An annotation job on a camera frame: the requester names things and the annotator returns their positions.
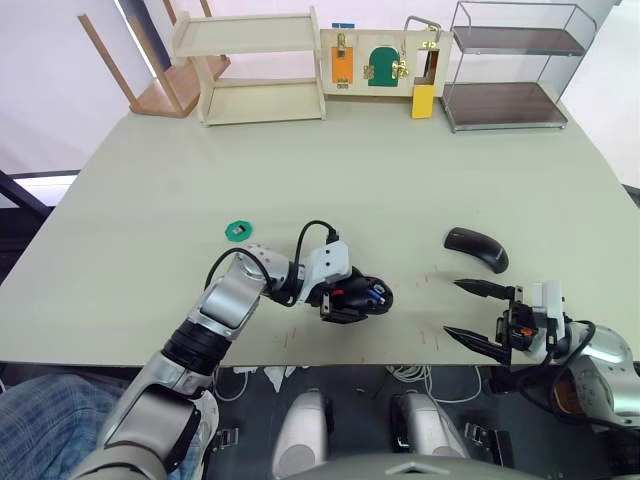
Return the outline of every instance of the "yellow block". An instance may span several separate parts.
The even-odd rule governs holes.
[[[414,85],[411,118],[431,118],[434,94],[433,85]]]

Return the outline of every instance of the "brass hinge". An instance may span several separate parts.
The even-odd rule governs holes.
[[[391,64],[391,78],[394,80],[397,78],[405,78],[409,74],[407,69],[407,62],[405,60],[394,60]]]
[[[373,65],[365,65],[362,77],[365,80],[371,80],[375,76],[375,67]]]

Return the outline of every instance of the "metal latch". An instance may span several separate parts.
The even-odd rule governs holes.
[[[509,432],[505,430],[489,430],[468,422],[464,426],[464,437],[474,445],[491,453],[493,463],[496,465],[513,468],[513,449]]]
[[[362,77],[365,80],[371,80],[375,76],[375,67],[373,65],[365,65],[362,73]]]
[[[218,430],[213,436],[212,451],[214,452],[217,452],[218,450],[222,451],[225,448],[237,445],[239,438],[240,438],[240,429],[238,427],[225,428],[222,430]]]
[[[391,78],[394,80],[397,78],[405,78],[409,74],[407,69],[407,62],[405,60],[394,60],[391,64]]]
[[[343,58],[347,51],[347,39],[344,33],[338,34],[338,57]]]

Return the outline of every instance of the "wooden board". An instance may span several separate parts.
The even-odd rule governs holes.
[[[314,50],[309,14],[192,18],[174,48],[178,57]]]
[[[346,38],[346,46],[353,48],[353,83],[348,88],[339,88],[338,83],[332,78],[331,49],[338,45],[338,34],[343,33]],[[425,50],[423,43],[434,42],[436,32],[419,30],[359,30],[359,29],[322,29],[320,30],[321,63],[323,68],[322,88],[329,95],[373,95],[391,97],[411,97],[415,83],[420,83],[424,72],[424,65],[418,64],[418,50]],[[441,32],[436,48],[439,50],[438,62],[434,78],[435,95],[442,96],[447,68],[449,66],[449,54],[453,34]],[[364,78],[365,65],[369,65],[371,52],[377,47],[388,46],[406,51],[406,62],[409,75],[398,79],[397,87],[369,86]]]
[[[296,15],[190,18],[181,12],[172,57],[189,59],[200,80],[197,115],[204,125],[325,118],[320,80],[320,34],[313,7]],[[203,56],[310,50],[315,77],[213,81]]]
[[[299,82],[256,80],[254,85],[218,82],[204,123],[221,125],[323,118],[315,78]]]
[[[442,100],[453,130],[567,124],[560,109],[534,82],[447,84]]]
[[[464,53],[493,55],[571,55],[586,49],[566,30],[559,28],[468,27],[452,29]]]

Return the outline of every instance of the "cable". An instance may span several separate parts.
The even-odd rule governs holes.
[[[476,375],[478,377],[478,390],[476,391],[476,393],[474,393],[470,397],[462,398],[460,400],[443,400],[441,398],[434,397],[433,394],[431,393],[431,389],[433,387],[433,377],[431,376],[431,365],[427,365],[427,375],[425,375],[424,377],[424,388],[427,391],[427,395],[429,395],[432,400],[438,403],[455,404],[455,403],[466,403],[466,402],[470,402],[471,400],[475,400],[482,393],[482,376],[480,375],[480,369],[478,368],[477,365],[474,365],[473,368],[475,369]]]
[[[578,358],[580,356],[580,354],[582,353],[582,351],[586,348],[586,346],[589,344],[589,342],[593,339],[593,336],[596,334],[596,326],[589,321],[584,321],[584,322],[578,322],[578,323],[582,323],[584,325],[587,325],[587,335],[585,335],[584,339],[582,340],[582,342],[580,342],[580,345],[578,345],[578,348],[576,348],[573,353],[571,353],[571,355],[569,355],[569,357],[564,361],[564,363],[557,369],[555,375],[553,376],[553,379],[551,381],[551,387],[549,388],[549,391],[547,392],[547,401],[549,402],[549,407],[551,408],[551,413],[553,414],[554,417],[556,418],[560,418],[562,416],[561,412],[560,412],[560,408],[558,407],[558,405],[555,402],[555,398],[554,398],[554,391],[556,386],[558,385],[558,382],[560,381],[560,377],[562,377],[562,375],[564,375],[564,372],[567,371],[567,369],[569,368],[569,366],[576,360],[576,358]]]
[[[389,376],[391,372],[389,372],[389,369],[385,369],[384,371],[384,377],[382,377],[382,381],[380,382],[380,385],[378,386],[378,388],[376,389],[375,392],[373,392],[373,395],[371,395],[371,398],[376,398],[378,396],[378,394],[382,391],[382,388],[384,387],[384,384],[387,381],[387,377]]]
[[[615,422],[610,422],[608,420],[601,420],[598,418],[590,418],[590,417],[580,416],[576,414],[564,413],[560,410],[560,408],[556,404],[554,391],[558,382],[560,381],[560,378],[567,371],[569,366],[576,360],[576,358],[578,358],[578,356],[582,353],[582,351],[587,347],[587,345],[593,339],[593,336],[595,335],[595,332],[596,332],[596,326],[592,322],[580,321],[578,323],[587,325],[589,328],[589,332],[587,333],[585,338],[582,340],[582,342],[580,342],[580,345],[578,346],[578,348],[576,348],[576,350],[574,350],[571,353],[571,355],[569,355],[567,360],[563,362],[563,364],[558,368],[558,371],[554,374],[553,379],[551,381],[550,388],[547,391],[547,395],[546,395],[547,402],[543,403],[542,401],[531,396],[529,392],[526,391],[525,382],[531,377],[533,377],[534,375],[540,374],[541,372],[543,372],[549,367],[549,364],[551,363],[551,358],[553,356],[551,352],[547,354],[544,361],[540,365],[538,365],[537,367],[534,367],[533,370],[531,370],[526,375],[523,375],[518,379],[518,381],[516,382],[516,388],[528,402],[534,404],[536,407],[540,408],[541,410],[544,410],[545,412],[550,413],[560,422],[567,423],[570,425],[584,425],[584,424],[599,425],[602,427],[608,427],[610,429],[620,431],[633,438],[640,438],[640,431],[638,430],[626,427],[624,425],[619,425]]]
[[[331,225],[329,225],[327,222],[323,220],[311,220],[310,222],[307,222],[307,224],[304,227],[302,227],[302,230],[300,230],[300,234],[298,235],[298,243],[296,245],[296,254],[293,259],[293,274],[296,276],[296,278],[298,276],[298,269],[300,268],[300,253],[302,252],[302,242],[304,240],[304,235],[307,233],[307,230],[309,229],[309,227],[313,225],[322,225],[328,230],[329,233],[327,234],[327,243],[335,242],[339,239],[338,232],[336,231],[336,229],[333,228]],[[293,307],[298,301],[299,294],[300,292],[296,291],[295,294],[291,296],[291,301],[283,305],[285,307]]]
[[[6,369],[7,369],[7,364],[0,363],[0,377],[2,377],[2,374]],[[0,393],[4,393],[6,391],[7,391],[7,387],[5,387],[4,383],[2,383],[2,378],[0,378]]]
[[[216,371],[213,374],[213,382],[214,382],[213,383],[213,394],[220,401],[233,402],[233,401],[239,399],[244,394],[245,390],[247,389],[247,385],[249,384],[249,372],[244,372],[244,383],[242,384],[242,388],[233,397],[223,397],[222,395],[220,395],[220,393],[218,392],[218,382],[217,382],[217,380],[218,380],[218,369],[216,369]]]
[[[209,284],[211,283],[213,274],[216,272],[220,264],[224,261],[225,258],[227,258],[232,253],[242,253],[243,255],[246,255],[251,260],[253,260],[253,263],[256,264],[256,267],[260,269],[260,273],[262,273],[262,275],[264,276],[265,282],[267,282],[267,293],[271,293],[271,290],[273,288],[273,279],[269,276],[269,273],[267,272],[267,269],[265,268],[265,266],[262,264],[260,260],[258,260],[258,257],[256,257],[253,253],[249,252],[248,250],[245,250],[244,248],[238,248],[238,247],[230,248],[229,250],[227,250],[226,252],[224,252],[222,255],[218,257],[218,259],[215,261],[215,263],[209,270],[209,273],[207,274],[207,279],[204,282],[204,289],[206,290]]]
[[[407,365],[402,367],[386,367],[393,377],[402,383],[419,382],[427,375],[424,365]]]
[[[435,398],[431,393],[433,384],[433,377],[431,375],[431,366],[430,365],[408,365],[402,367],[386,367],[387,370],[393,375],[393,377],[402,382],[402,383],[414,383],[414,382],[424,382],[424,388],[427,392],[427,395],[431,397],[434,402],[438,403],[465,403],[470,402],[471,400],[476,399],[480,393],[482,393],[482,376],[480,375],[480,370],[477,366],[473,368],[476,371],[476,375],[478,376],[478,391],[474,393],[472,396],[468,398],[462,398],[460,400],[444,400],[441,398]]]

